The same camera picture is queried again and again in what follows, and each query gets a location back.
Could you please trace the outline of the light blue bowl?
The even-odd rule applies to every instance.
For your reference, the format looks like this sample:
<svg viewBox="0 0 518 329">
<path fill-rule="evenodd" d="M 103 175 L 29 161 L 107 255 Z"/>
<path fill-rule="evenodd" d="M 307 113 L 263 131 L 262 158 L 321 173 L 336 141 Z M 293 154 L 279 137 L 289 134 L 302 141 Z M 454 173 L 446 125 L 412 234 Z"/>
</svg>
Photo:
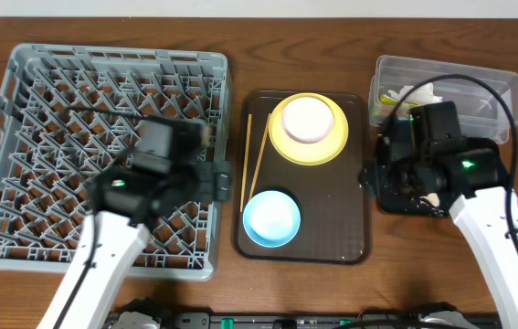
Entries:
<svg viewBox="0 0 518 329">
<path fill-rule="evenodd" d="M 301 226 L 301 211 L 289 195 L 267 190 L 253 196 L 243 209 L 243 228 L 248 237 L 265 248 L 291 242 Z"/>
</svg>

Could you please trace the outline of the green snack wrapper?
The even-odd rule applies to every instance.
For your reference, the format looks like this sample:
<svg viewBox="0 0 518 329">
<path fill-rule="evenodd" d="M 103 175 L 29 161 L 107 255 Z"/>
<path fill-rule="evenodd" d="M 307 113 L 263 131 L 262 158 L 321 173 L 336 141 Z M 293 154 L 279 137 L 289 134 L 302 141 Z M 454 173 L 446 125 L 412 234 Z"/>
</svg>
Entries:
<svg viewBox="0 0 518 329">
<path fill-rule="evenodd" d="M 379 101 L 380 101 L 380 105 L 378 108 L 378 112 L 384 116 L 387 116 L 388 114 L 390 114 L 391 111 L 394 109 L 394 107 L 398 104 L 398 100 L 391 98 L 390 96 L 388 96 L 384 93 L 379 96 Z M 398 116 L 407 115 L 410 109 L 415 108 L 417 106 L 418 105 L 414 104 L 414 103 L 403 102 L 399 106 L 396 114 Z"/>
</svg>

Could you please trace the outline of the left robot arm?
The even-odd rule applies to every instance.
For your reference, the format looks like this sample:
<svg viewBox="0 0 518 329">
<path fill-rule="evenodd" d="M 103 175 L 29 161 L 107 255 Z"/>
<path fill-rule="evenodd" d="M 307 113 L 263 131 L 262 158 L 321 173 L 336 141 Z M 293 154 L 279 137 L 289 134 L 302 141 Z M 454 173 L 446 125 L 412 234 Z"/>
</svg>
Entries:
<svg viewBox="0 0 518 329">
<path fill-rule="evenodd" d="M 230 198 L 229 162 L 197 158 L 210 144 L 207 123 L 154 115 L 140 122 L 139 142 L 119 156 L 130 157 L 130 165 L 114 162 L 90 183 L 91 212 L 42 328 L 102 327 L 158 219 L 188 201 Z"/>
</svg>

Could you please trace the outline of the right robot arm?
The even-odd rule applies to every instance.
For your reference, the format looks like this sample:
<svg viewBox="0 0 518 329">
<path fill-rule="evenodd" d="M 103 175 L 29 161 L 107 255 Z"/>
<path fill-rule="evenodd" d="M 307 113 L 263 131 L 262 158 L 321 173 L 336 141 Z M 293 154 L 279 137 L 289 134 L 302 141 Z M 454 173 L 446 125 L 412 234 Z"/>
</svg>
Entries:
<svg viewBox="0 0 518 329">
<path fill-rule="evenodd" d="M 451 101 L 390 119 L 359 175 L 386 213 L 449 215 L 470 245 L 504 328 L 518 328 L 518 198 L 497 144 L 462 134 Z"/>
</svg>

